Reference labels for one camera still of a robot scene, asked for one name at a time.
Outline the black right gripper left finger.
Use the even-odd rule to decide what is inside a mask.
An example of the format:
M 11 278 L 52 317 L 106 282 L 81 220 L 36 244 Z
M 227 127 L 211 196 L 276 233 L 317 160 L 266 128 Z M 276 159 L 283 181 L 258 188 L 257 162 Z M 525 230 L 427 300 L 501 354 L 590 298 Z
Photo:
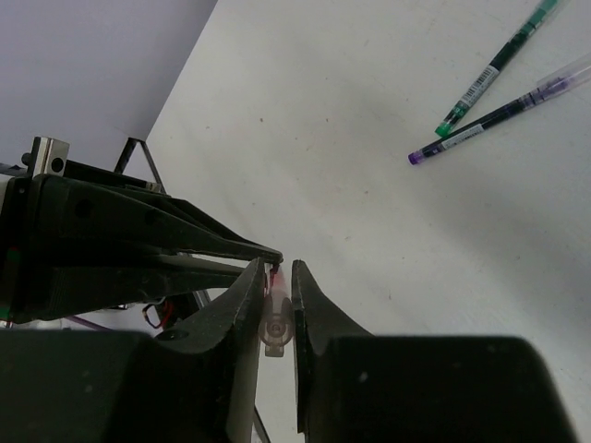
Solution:
M 251 261 L 199 312 L 157 336 L 1 334 L 5 442 L 248 442 L 265 266 Z

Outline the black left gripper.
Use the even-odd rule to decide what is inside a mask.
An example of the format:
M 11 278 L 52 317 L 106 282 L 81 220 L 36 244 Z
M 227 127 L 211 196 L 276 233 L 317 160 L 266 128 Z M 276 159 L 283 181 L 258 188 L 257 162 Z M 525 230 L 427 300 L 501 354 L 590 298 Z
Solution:
M 283 254 L 235 234 L 187 201 L 55 175 L 2 184 L 1 318 L 24 324 L 228 288 L 242 267 L 183 256 L 137 267 L 56 268 L 53 238 L 123 242 L 173 253 L 281 261 Z M 38 227 L 41 212 L 41 230 Z

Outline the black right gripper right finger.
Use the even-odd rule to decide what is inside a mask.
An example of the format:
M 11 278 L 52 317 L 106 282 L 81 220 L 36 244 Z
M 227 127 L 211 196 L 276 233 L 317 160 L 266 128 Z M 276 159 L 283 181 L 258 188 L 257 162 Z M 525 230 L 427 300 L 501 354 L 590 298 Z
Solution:
M 297 430 L 308 442 L 574 442 L 537 350 L 511 336 L 377 336 L 292 266 Z

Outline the red gel pen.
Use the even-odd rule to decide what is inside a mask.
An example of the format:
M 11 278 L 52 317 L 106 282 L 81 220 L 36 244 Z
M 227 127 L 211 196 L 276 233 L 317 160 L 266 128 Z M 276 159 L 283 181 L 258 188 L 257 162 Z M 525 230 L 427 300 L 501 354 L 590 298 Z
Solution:
M 259 338 L 267 357 L 282 358 L 285 346 L 294 335 L 293 308 L 286 278 L 280 266 L 269 271 Z

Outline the purple gel pen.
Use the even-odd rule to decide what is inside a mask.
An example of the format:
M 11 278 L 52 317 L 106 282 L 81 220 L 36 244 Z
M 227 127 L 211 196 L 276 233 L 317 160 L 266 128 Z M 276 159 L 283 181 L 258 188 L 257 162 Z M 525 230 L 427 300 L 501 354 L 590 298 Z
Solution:
M 587 54 L 539 80 L 537 86 L 525 95 L 504 104 L 469 125 L 454 130 L 450 135 L 441 138 L 439 141 L 430 143 L 424 148 L 410 153 L 408 160 L 411 165 L 418 165 L 589 80 L 590 54 Z

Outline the green gel pen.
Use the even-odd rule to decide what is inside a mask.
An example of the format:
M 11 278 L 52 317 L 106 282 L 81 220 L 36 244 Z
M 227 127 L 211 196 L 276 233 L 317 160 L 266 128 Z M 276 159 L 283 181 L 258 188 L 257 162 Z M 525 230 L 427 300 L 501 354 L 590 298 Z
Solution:
M 553 13 L 559 10 L 563 4 L 565 4 L 565 1 L 544 0 L 536 5 L 525 22 L 502 46 L 479 76 L 472 82 L 468 90 L 440 122 L 435 129 L 435 133 L 439 137 L 446 137 L 455 129 L 490 85 L 497 79 L 503 69 L 525 46 L 537 29 L 547 21 Z

